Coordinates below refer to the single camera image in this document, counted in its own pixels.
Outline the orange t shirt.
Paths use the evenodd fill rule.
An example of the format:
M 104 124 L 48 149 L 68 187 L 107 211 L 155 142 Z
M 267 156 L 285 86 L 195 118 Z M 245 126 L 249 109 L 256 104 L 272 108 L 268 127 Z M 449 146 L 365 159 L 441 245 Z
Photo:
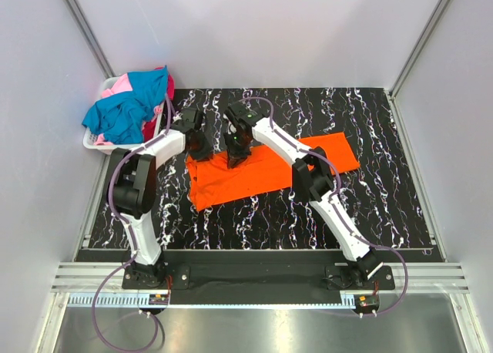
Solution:
M 360 167 L 343 133 L 305 137 L 300 141 L 312 148 L 322 147 L 339 173 Z M 252 148 L 247 160 L 235 168 L 227 167 L 225 151 L 203 162 L 189 157 L 186 167 L 191 182 L 189 199 L 198 211 L 291 186 L 290 165 L 266 146 Z

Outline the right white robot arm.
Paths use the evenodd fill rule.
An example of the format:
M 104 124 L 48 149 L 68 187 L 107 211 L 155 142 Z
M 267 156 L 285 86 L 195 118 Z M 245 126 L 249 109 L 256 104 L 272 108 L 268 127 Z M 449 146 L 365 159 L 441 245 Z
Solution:
M 370 287 L 383 262 L 343 208 L 338 197 L 340 175 L 324 149 L 298 141 L 273 121 L 272 113 L 250 109 L 243 100 L 229 105 L 223 118 L 227 121 L 227 166 L 233 169 L 247 160 L 254 141 L 278 155 L 291 168 L 291 188 L 297 199 L 315 209 L 339 243 L 352 284 L 362 289 Z

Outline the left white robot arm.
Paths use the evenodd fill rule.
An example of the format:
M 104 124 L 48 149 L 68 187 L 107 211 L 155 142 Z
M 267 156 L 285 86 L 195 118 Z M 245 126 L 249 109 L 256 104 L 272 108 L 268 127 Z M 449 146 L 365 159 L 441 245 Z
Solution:
M 205 114 L 185 108 L 180 117 L 155 137 L 130 150 L 116 148 L 106 174 L 106 200 L 128 237 L 130 259 L 126 276 L 151 288 L 168 280 L 163 250 L 152 220 L 156 200 L 157 170 L 176 155 L 186 153 L 195 161 L 209 160 L 213 149 L 205 137 Z

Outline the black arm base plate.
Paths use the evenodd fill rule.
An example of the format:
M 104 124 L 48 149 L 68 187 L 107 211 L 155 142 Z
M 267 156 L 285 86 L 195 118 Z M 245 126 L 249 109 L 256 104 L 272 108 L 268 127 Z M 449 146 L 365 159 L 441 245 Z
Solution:
M 164 264 L 158 276 L 139 275 L 126 271 L 122 280 L 125 289 L 159 288 L 192 289 L 211 284 L 294 284 L 323 286 L 335 290 L 393 291 L 392 270 L 383 266 L 368 281 L 352 278 L 345 264 L 232 263 L 232 264 Z

